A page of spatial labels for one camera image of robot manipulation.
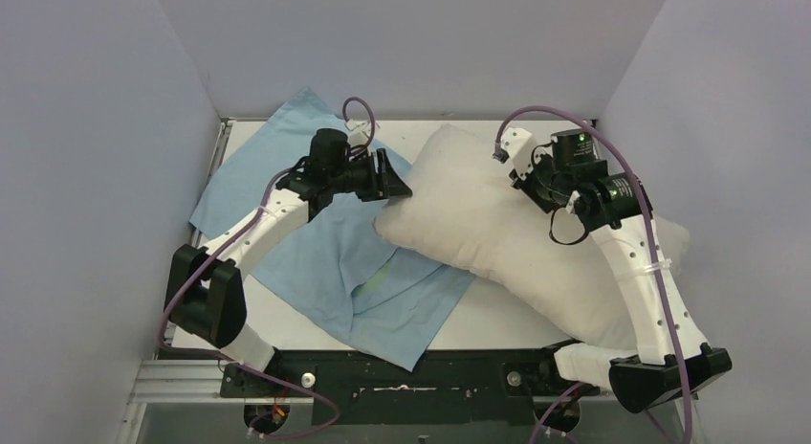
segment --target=light blue fabric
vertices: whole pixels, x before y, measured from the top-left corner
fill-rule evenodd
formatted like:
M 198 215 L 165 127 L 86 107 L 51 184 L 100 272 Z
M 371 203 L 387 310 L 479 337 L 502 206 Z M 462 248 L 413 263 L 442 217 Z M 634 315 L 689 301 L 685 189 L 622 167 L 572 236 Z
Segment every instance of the light blue fabric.
M 309 152 L 319 128 L 345 130 L 312 91 L 302 90 L 217 169 L 190 222 L 209 238 L 233 226 L 256 208 L 274 174 Z M 405 175 L 410 164 L 387 151 Z M 337 195 L 252 275 L 336 339 L 412 369 L 473 276 L 377 237 L 372 219 L 384 203 Z

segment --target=gray wall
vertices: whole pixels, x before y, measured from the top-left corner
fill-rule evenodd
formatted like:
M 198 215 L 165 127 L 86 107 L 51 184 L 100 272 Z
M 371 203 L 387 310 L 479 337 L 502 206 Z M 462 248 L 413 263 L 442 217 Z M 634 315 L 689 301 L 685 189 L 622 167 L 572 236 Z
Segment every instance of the gray wall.
M 733 371 L 712 442 L 811 442 L 811 0 L 668 0 L 603 114 L 654 208 L 686 225 L 679 277 Z
M 309 85 L 386 118 L 600 114 L 665 0 L 160 0 L 223 116 Z
M 0 430 L 107 443 L 217 117 L 157 0 L 0 0 Z

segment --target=screw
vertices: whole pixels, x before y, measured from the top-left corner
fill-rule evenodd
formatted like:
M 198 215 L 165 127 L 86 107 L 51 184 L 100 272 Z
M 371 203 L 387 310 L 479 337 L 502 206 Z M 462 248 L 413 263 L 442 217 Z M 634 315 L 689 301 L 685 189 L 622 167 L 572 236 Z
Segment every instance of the screw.
M 316 384 L 316 376 L 310 372 L 304 372 L 301 376 L 301 386 L 306 389 L 311 389 Z
M 521 386 L 521 374 L 513 371 L 507 374 L 507 384 L 510 387 L 520 387 Z

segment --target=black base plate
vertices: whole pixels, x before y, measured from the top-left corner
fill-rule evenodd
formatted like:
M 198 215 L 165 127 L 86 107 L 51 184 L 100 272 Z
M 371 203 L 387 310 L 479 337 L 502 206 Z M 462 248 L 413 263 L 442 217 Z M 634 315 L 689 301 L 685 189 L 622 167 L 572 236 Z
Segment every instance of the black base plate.
M 557 397 L 571 384 L 547 379 L 544 350 L 454 350 L 426 352 L 413 372 L 354 351 L 285 351 L 278 376 L 300 384 L 301 375 L 316 376 L 314 390 L 341 410 L 338 424 L 461 424 L 502 421 L 536 422 L 531 396 Z M 518 372 L 511 387 L 507 375 Z M 222 397 L 277 396 L 281 388 L 226 366 Z M 287 396 L 303 396 L 289 391 Z M 333 411 L 316 401 L 312 422 Z

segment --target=cable tie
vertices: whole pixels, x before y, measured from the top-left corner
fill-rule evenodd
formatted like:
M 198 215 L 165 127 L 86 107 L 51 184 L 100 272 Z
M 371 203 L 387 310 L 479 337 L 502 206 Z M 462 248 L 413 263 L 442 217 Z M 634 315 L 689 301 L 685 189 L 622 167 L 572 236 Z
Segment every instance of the cable tie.
M 625 272 L 624 274 L 619 274 L 619 275 L 616 276 L 616 279 L 628 279 L 628 278 L 641 277 L 643 275 L 650 275 L 650 274 L 652 274 L 653 272 L 655 272 L 657 270 L 667 270 L 667 269 L 670 268 L 670 264 L 672 262 L 673 261 L 670 260 L 670 259 L 664 259 L 664 260 L 660 260 L 658 262 L 653 262 L 653 263 L 648 264 L 648 265 L 646 265 L 644 267 L 631 269 L 630 271 Z

